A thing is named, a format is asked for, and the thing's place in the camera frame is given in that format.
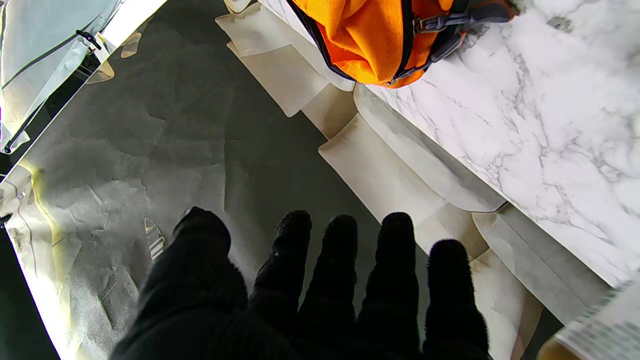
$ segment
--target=zipper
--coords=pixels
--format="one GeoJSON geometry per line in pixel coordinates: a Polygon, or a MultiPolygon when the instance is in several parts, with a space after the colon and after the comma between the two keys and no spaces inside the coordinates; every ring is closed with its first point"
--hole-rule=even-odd
{"type": "Polygon", "coordinates": [[[393,79],[387,82],[388,85],[393,85],[397,78],[400,78],[406,70],[406,64],[409,62],[411,52],[413,51],[413,6],[412,0],[400,0],[400,9],[402,11],[402,23],[403,23],[403,41],[402,41],[402,58],[400,59],[400,66],[394,75],[393,79]]]}

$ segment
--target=orange backpack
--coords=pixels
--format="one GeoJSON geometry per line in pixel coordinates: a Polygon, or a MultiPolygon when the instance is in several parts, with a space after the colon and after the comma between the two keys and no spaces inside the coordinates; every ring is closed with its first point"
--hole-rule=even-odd
{"type": "Polygon", "coordinates": [[[399,88],[462,44],[464,25],[508,22],[508,0],[287,0],[335,73],[399,88]]]}

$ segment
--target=bottle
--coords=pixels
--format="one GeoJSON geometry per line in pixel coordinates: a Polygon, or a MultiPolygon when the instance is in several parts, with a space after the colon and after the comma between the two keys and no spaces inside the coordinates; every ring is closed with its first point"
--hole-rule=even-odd
{"type": "Polygon", "coordinates": [[[640,359],[640,269],[549,339],[538,360],[640,359]]]}

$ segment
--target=strap buckle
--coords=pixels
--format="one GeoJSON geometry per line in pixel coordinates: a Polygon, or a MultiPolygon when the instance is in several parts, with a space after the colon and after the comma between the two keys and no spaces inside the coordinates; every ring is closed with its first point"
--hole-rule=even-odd
{"type": "Polygon", "coordinates": [[[439,33],[450,25],[466,24],[471,21],[468,13],[450,13],[413,20],[413,35],[420,33],[439,33]]]}

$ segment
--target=backpack strap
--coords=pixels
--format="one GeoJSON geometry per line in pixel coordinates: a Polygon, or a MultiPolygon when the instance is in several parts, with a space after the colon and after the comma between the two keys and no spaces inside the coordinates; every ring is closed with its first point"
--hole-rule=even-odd
{"type": "Polygon", "coordinates": [[[425,19],[417,17],[413,21],[414,35],[438,33],[431,45],[428,60],[420,67],[403,71],[387,84],[393,85],[397,79],[405,78],[416,71],[427,71],[431,64],[451,54],[462,44],[467,35],[464,32],[465,24],[509,22],[515,15],[518,15],[518,10],[509,0],[486,0],[471,7],[469,7],[469,0],[454,0],[448,15],[436,15],[425,19]]]}

